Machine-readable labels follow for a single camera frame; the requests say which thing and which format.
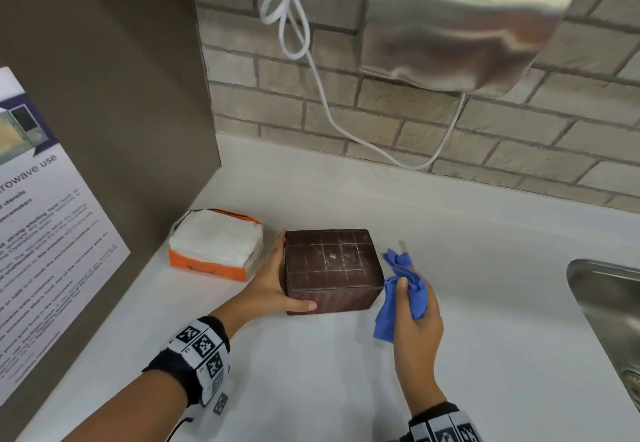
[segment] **sink drain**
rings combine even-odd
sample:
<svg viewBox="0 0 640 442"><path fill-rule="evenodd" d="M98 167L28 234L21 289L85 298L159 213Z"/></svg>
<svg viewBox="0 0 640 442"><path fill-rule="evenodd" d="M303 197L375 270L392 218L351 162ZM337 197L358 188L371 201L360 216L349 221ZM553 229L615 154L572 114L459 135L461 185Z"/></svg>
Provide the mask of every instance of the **sink drain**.
<svg viewBox="0 0 640 442"><path fill-rule="evenodd" d="M625 370L620 374L629 396L640 409L640 373L633 370Z"/></svg>

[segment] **brick wall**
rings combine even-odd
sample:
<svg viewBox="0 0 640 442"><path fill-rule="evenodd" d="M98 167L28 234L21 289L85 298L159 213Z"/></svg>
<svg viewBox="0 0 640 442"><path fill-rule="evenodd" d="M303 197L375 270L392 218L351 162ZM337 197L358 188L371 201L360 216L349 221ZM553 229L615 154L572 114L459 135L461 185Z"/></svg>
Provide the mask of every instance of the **brick wall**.
<svg viewBox="0 0 640 442"><path fill-rule="evenodd" d="M261 1L196 0L216 129L385 162L332 129L306 62L286 59L257 18ZM424 162L456 97L358 73L362 0L301 1L334 118ZM575 0L512 91L471 98L440 158L428 172L640 212L640 0Z"/></svg>

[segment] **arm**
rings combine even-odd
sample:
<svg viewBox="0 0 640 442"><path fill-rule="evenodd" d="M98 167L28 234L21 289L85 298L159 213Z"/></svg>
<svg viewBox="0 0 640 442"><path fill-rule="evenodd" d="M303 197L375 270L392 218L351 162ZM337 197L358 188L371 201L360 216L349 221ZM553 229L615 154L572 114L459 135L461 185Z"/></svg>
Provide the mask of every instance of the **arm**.
<svg viewBox="0 0 640 442"><path fill-rule="evenodd" d="M460 439L481 442L468 415L447 401L436 382L434 367L444 325L435 292L426 280L424 282L429 305L418 320L411 316L407 279L400 279L396 290L394 359L398 381L412 415L410 431L401 442L457 442Z"/></svg>
<svg viewBox="0 0 640 442"><path fill-rule="evenodd" d="M279 280L284 232L256 277L209 316L222 322L218 335L228 342L247 322L276 311L305 312L315 302L286 297ZM183 384L164 371L142 373L73 430L63 442L164 442L188 406Z"/></svg>

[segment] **black cord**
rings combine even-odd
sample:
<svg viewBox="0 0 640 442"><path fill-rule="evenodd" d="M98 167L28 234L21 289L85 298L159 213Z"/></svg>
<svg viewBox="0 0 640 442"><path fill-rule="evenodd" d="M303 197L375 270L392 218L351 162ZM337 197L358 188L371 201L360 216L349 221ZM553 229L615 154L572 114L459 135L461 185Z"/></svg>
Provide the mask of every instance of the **black cord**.
<svg viewBox="0 0 640 442"><path fill-rule="evenodd" d="M174 430L171 432L171 435L169 435L169 438L166 440L166 442L169 442L169 440L171 440L171 437L173 437L174 433L176 433L178 431L178 429L180 428L180 426L184 423L191 423L193 422L193 419L191 417L187 417L187 418L183 418L178 425L175 426Z"/></svg>

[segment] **stainless steel hand dryer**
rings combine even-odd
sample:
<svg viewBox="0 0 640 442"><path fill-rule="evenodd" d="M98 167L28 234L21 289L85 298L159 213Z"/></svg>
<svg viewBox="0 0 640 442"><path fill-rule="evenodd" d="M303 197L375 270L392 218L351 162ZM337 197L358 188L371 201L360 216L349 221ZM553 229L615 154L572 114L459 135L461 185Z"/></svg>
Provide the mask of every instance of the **stainless steel hand dryer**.
<svg viewBox="0 0 640 442"><path fill-rule="evenodd" d="M360 69L496 97L518 82L572 0L366 0Z"/></svg>

